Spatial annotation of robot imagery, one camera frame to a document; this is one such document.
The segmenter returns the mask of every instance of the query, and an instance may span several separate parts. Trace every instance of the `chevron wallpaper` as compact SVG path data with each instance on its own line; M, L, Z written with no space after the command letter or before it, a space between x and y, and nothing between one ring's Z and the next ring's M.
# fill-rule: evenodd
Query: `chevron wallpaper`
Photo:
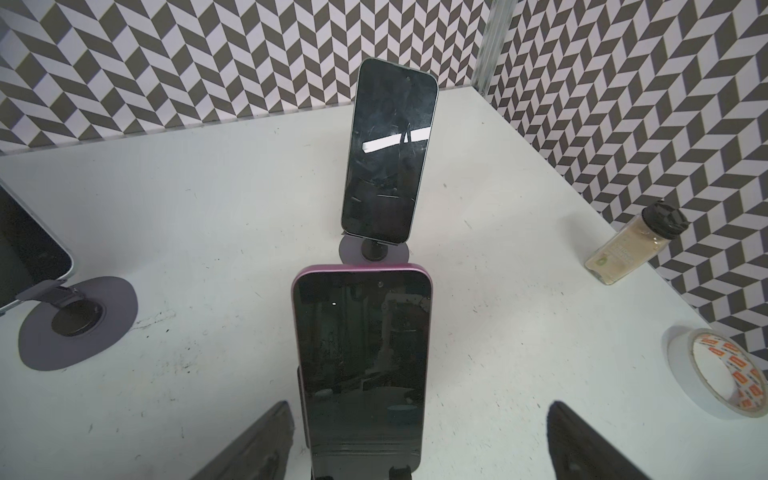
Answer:
M3 0L0 152L351 100L369 56L468 84L490 0Z
M768 370L768 0L521 0L489 100L619 229L665 198L651 263Z

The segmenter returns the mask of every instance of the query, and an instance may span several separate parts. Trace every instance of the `white tabletop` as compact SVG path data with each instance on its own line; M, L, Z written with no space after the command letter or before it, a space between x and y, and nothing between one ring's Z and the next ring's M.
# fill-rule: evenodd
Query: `white tabletop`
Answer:
M192 476L275 402L307 480L290 284L338 263L352 108L0 159L0 177L74 252L73 281L122 276L136 327L96 357L18 358L33 307L0 319L0 477ZM564 400L651 478L763 476L768 418L695 406L664 358L705 326L651 269L603 286L582 266L613 230L470 88L440 94L409 246L434 284L414 478L554 478Z

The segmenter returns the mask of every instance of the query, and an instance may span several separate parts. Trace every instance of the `phone with pink frame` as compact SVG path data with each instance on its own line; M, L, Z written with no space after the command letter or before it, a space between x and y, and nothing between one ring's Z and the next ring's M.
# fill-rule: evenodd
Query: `phone with pink frame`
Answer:
M291 289L316 480L386 480L421 462L432 280L418 265L317 265Z

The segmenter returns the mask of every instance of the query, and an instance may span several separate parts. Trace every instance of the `spice bottle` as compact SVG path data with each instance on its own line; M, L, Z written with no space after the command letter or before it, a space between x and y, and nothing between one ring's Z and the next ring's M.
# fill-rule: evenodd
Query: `spice bottle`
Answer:
M688 225L683 212L659 200L624 225L584 266L611 285L661 252Z

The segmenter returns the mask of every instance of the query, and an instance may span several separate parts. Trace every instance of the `roll of tape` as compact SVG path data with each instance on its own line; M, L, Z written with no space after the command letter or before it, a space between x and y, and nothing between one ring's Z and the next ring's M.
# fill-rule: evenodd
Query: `roll of tape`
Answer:
M703 410L721 419L756 418L768 413L765 375L730 339L710 329L693 330L673 338L667 347L667 355L675 379ZM722 378L719 382L712 378L712 367L722 369L717 362L712 362L712 358L727 368L735 388L727 388ZM730 390L733 395L725 393Z

